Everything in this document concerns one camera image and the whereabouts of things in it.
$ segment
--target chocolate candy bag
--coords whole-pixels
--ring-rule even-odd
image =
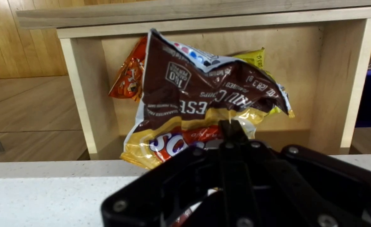
[[[148,35],[143,94],[122,157],[152,169],[188,146],[222,138],[220,119],[239,119],[253,138],[272,112],[293,116],[286,90],[264,70]]]
[[[139,39],[133,51],[118,70],[115,80],[109,90],[110,97],[139,99],[142,93],[142,75],[144,73],[147,55],[147,36]],[[234,56],[258,68],[264,68],[264,48],[235,54]]]

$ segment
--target wooden shelf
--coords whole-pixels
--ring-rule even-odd
[[[182,10],[182,3],[168,5],[172,11]],[[123,20],[118,20],[118,16],[94,26],[80,24],[77,27],[60,27],[90,153],[98,156],[123,150],[120,137],[134,124],[138,104],[129,99],[114,101],[106,93],[118,66],[138,37],[151,27],[164,31],[171,40],[216,54],[265,46],[265,68],[286,85],[297,117],[289,119],[281,114],[268,118],[259,126],[258,137],[262,133],[272,142],[279,141],[275,146],[282,146],[288,138],[326,153],[347,150],[371,53],[371,6],[346,6],[281,10],[273,14],[246,12],[238,7],[228,16],[201,10],[198,15],[182,20],[164,15],[130,22],[129,16],[123,15]],[[135,6],[129,7],[125,6],[129,11],[138,10]],[[98,14],[91,15],[91,10],[86,10],[86,16]],[[45,12],[42,22],[37,25],[48,20],[58,26],[62,21],[57,15],[56,11]],[[22,19],[29,21],[27,16],[42,17],[41,11],[24,12]],[[36,27],[34,20],[31,22],[26,25]]]
[[[18,11],[23,27],[72,27],[106,24],[140,24],[145,21],[173,21],[205,17],[226,17],[235,15],[277,14],[311,10],[346,8],[371,6],[371,0],[178,0],[143,1],[116,5],[95,5],[67,8],[43,8]]]
[[[357,127],[352,137],[352,150],[360,153],[371,153],[371,127]]]

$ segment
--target wooden wall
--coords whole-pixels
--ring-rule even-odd
[[[55,30],[24,30],[17,10],[58,8],[137,0],[0,0],[0,78],[66,75]]]

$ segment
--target wooden panel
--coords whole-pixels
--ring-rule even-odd
[[[80,26],[58,29],[60,37],[80,37],[80,36],[108,36],[120,34],[143,34],[151,27],[159,31],[198,31],[205,29],[217,27],[251,27],[264,26],[273,24],[299,24],[311,21],[334,21],[334,20],[352,20],[371,17],[371,7],[361,8],[336,8],[336,10],[320,10],[320,11],[299,11],[299,12],[282,12],[267,15],[243,15],[243,16],[226,16],[226,17],[209,17],[205,22],[200,19],[191,20],[175,20],[175,21],[148,21],[134,24],[116,24],[116,25],[100,25],[100,26]]]
[[[100,40],[62,39],[90,153],[118,150],[119,137]]]
[[[175,3],[173,1],[149,1],[123,5],[96,5],[63,10],[19,11],[18,15],[21,25],[26,27],[65,27],[369,5],[371,5],[371,0],[268,0],[239,1],[238,3],[219,0],[200,2],[181,1]]]
[[[79,160],[86,151],[82,131],[9,132],[0,141],[0,161]]]
[[[18,10],[61,8],[114,0],[0,0],[0,78],[66,75],[56,30],[27,30],[17,21]]]
[[[350,147],[371,54],[371,19],[326,29],[310,146]]]
[[[357,127],[355,130],[352,147],[361,153],[371,153],[371,127]]]
[[[81,130],[67,77],[0,79],[0,132]]]
[[[193,34],[168,34],[169,40],[187,43],[215,54],[267,49],[265,68],[283,83],[291,95],[296,118],[281,113],[269,117],[259,130],[308,130],[312,123],[317,69],[321,60],[322,26],[302,25],[269,29],[250,29],[233,31],[205,31]],[[103,41],[110,82],[130,53],[137,37],[109,37]],[[134,124],[137,112],[134,101],[115,101],[120,135],[127,135]]]

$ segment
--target wooden cabinet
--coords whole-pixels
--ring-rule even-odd
[[[5,147],[0,161],[85,157],[86,142],[70,79],[0,79],[0,141]]]
[[[216,54],[264,46],[265,68],[286,85],[297,117],[269,117],[258,138],[275,147],[297,142],[326,153],[344,152],[351,146],[371,53],[371,2],[260,3],[138,2],[104,12],[94,6],[19,16],[28,27],[58,27],[94,157],[122,151],[123,136],[134,124],[138,103],[111,99],[108,92],[119,65],[151,27]]]

